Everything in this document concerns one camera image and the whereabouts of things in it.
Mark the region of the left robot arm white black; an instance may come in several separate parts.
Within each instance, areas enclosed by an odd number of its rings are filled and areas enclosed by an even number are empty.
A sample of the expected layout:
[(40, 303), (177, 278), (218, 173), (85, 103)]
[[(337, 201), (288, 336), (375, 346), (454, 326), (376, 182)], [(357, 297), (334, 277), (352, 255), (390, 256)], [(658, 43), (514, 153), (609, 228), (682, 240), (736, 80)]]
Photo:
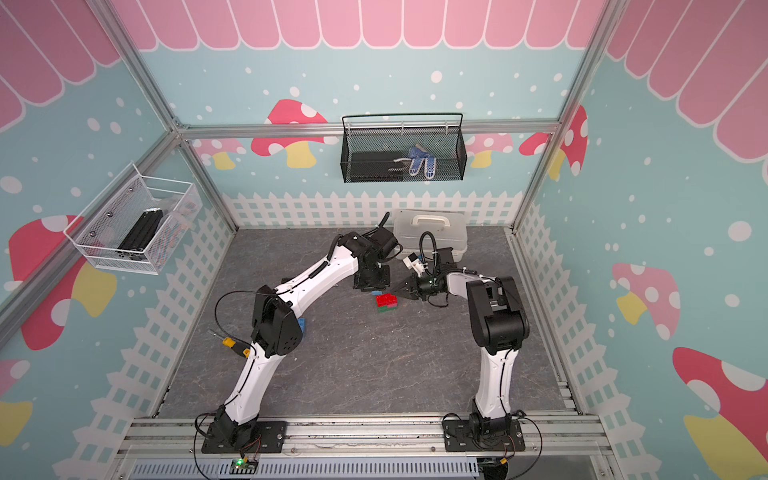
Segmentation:
[(338, 234), (326, 255), (302, 273), (276, 287), (256, 290), (246, 363), (232, 393), (213, 413), (204, 437), (235, 451), (248, 449), (256, 441), (257, 419), (272, 377), (303, 340), (299, 318), (347, 277), (353, 276), (353, 287), (361, 291), (388, 287), (388, 263), (398, 246), (394, 233), (382, 225), (365, 233)]

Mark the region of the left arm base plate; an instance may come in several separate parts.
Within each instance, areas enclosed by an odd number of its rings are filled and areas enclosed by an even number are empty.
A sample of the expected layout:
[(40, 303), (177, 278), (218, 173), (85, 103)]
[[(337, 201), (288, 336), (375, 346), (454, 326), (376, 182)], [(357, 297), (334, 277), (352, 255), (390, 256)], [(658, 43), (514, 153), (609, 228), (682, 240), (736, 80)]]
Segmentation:
[(215, 421), (207, 432), (204, 454), (281, 453), (288, 424), (285, 421), (251, 421), (225, 425)]

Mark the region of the red lego brick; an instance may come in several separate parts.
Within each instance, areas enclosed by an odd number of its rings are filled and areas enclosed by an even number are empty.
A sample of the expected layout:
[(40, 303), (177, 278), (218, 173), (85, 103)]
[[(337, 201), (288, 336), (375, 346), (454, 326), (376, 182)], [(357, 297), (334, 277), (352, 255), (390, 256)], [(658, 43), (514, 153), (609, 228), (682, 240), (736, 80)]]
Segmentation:
[(375, 297), (378, 309), (393, 309), (398, 306), (398, 299), (392, 294), (381, 294)]

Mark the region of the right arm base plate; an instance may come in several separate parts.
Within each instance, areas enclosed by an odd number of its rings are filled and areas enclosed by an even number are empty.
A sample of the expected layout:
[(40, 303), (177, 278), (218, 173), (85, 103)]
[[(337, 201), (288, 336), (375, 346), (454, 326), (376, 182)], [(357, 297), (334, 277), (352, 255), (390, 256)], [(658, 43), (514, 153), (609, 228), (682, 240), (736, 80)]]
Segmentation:
[(511, 417), (461, 419), (455, 415), (441, 420), (447, 452), (524, 452), (526, 444), (520, 423)]

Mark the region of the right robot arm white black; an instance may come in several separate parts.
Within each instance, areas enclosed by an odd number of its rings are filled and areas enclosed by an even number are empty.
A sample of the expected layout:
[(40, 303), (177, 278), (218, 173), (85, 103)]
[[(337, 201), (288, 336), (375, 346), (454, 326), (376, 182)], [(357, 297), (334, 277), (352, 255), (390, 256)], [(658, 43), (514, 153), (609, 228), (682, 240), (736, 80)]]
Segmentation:
[(446, 447), (491, 450), (516, 449), (519, 415), (510, 402), (513, 368), (530, 325), (512, 277), (492, 277), (453, 261), (452, 250), (433, 252), (433, 264), (411, 253), (403, 259), (409, 277), (391, 292), (401, 298), (428, 302), (444, 294), (467, 300), (470, 328), (481, 352), (480, 380), (466, 419), (443, 420)]

